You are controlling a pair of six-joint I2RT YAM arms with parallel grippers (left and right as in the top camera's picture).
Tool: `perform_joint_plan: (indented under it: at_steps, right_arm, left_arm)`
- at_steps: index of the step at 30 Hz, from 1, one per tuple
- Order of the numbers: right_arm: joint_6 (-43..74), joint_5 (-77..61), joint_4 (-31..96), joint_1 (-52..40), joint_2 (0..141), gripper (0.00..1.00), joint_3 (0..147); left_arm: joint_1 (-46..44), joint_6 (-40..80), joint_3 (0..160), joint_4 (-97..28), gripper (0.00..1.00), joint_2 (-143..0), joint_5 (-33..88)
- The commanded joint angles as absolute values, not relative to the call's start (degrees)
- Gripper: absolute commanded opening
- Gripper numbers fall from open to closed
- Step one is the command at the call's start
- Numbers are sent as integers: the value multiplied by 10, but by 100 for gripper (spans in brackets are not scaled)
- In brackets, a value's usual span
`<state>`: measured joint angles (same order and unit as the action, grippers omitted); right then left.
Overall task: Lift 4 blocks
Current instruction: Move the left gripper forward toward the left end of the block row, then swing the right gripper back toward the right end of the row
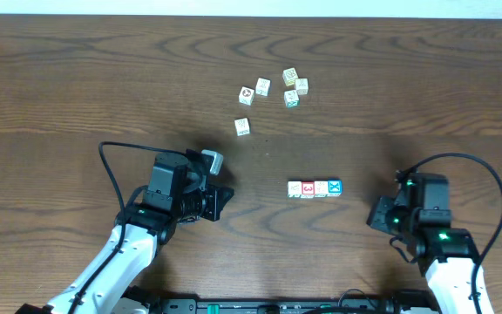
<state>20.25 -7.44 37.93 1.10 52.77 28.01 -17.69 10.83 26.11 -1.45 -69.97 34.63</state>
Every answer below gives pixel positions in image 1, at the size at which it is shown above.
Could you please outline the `blue letter block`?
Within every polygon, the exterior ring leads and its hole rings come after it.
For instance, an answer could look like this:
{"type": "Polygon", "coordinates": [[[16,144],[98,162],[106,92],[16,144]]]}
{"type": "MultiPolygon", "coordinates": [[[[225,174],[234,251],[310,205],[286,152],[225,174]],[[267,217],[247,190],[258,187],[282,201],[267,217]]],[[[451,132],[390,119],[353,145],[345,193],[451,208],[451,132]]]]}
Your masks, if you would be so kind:
{"type": "Polygon", "coordinates": [[[343,185],[340,180],[328,181],[328,197],[338,197],[343,192],[343,185]]]}

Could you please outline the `wooden block green letter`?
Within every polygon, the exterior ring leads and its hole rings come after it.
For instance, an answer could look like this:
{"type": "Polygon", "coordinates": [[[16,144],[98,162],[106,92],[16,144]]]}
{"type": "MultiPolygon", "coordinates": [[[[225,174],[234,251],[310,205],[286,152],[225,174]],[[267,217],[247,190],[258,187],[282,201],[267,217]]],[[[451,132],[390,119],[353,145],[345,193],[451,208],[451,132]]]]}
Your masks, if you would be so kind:
{"type": "Polygon", "coordinates": [[[327,181],[315,181],[315,198],[324,198],[328,196],[329,193],[329,183],[327,181]]]}

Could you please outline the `wooden block red number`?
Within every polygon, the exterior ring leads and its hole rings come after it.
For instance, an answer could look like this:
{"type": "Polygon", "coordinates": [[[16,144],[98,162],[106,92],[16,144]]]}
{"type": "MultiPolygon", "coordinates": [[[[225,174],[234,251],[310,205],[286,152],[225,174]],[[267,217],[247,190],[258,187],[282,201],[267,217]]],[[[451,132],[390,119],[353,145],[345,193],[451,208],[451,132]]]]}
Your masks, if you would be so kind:
{"type": "Polygon", "coordinates": [[[310,199],[315,197],[315,183],[313,181],[302,181],[301,198],[310,199]]]}

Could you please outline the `wooden block teal side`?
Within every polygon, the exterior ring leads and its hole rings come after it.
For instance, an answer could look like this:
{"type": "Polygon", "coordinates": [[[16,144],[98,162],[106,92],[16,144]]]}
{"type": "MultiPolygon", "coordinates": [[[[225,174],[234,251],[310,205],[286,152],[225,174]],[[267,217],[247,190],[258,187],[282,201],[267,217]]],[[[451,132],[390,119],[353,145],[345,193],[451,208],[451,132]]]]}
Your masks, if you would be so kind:
{"type": "Polygon", "coordinates": [[[300,198],[302,195],[302,182],[289,181],[287,184],[288,198],[300,198]]]}

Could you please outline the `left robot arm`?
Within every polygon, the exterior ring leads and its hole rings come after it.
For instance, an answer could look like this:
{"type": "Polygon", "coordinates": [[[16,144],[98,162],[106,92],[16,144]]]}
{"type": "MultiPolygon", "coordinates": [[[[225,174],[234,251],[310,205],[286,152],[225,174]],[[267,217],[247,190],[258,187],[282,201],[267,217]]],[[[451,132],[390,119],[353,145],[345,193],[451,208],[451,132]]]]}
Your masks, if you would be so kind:
{"type": "Polygon", "coordinates": [[[126,297],[135,277],[158,256],[178,225],[215,222],[231,188],[209,178],[222,167],[221,154],[158,150],[148,184],[136,188],[116,216],[106,245],[63,292],[46,305],[23,304],[21,313],[148,313],[148,302],[126,297]]]}

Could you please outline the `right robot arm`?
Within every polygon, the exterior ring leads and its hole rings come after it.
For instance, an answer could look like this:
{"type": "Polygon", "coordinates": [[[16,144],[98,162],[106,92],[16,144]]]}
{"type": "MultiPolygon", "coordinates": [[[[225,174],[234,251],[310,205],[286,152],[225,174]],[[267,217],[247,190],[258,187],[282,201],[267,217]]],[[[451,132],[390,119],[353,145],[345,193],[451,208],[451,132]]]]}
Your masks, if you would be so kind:
{"type": "Polygon", "coordinates": [[[397,195],[382,196],[367,220],[372,229],[406,245],[442,313],[492,313],[480,254],[467,229],[451,226],[448,179],[441,174],[413,173],[399,180],[397,195]]]}

